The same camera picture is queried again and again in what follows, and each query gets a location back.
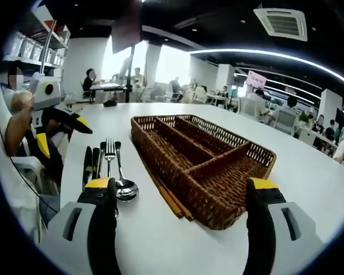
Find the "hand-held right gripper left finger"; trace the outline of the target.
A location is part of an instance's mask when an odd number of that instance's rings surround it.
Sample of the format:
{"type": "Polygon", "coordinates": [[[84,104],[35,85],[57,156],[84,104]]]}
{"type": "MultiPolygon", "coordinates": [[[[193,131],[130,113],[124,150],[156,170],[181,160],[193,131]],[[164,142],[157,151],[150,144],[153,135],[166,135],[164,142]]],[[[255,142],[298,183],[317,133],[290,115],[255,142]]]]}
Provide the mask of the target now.
{"type": "Polygon", "coordinates": [[[49,221],[41,251],[65,274],[116,274],[116,180],[88,182],[49,221]]]}

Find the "person's left hand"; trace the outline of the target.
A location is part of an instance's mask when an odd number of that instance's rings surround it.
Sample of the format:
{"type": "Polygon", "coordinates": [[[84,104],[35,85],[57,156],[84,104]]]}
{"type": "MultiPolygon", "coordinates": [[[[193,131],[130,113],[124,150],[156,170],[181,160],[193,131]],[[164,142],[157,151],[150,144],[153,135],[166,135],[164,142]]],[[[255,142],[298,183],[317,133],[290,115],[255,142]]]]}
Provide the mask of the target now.
{"type": "Polygon", "coordinates": [[[12,114],[18,113],[25,109],[29,109],[31,111],[33,109],[33,103],[34,94],[31,92],[14,93],[11,100],[10,111],[12,114]]]}

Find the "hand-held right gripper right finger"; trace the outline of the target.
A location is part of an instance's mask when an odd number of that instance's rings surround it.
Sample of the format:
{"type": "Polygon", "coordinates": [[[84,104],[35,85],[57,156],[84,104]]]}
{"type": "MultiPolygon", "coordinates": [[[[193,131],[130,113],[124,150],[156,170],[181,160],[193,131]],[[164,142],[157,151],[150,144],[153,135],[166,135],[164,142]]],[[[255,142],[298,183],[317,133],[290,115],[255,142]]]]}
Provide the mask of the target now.
{"type": "Polygon", "coordinates": [[[268,180],[248,180],[246,210],[245,274],[299,274],[324,247],[315,222],[268,180]]]}

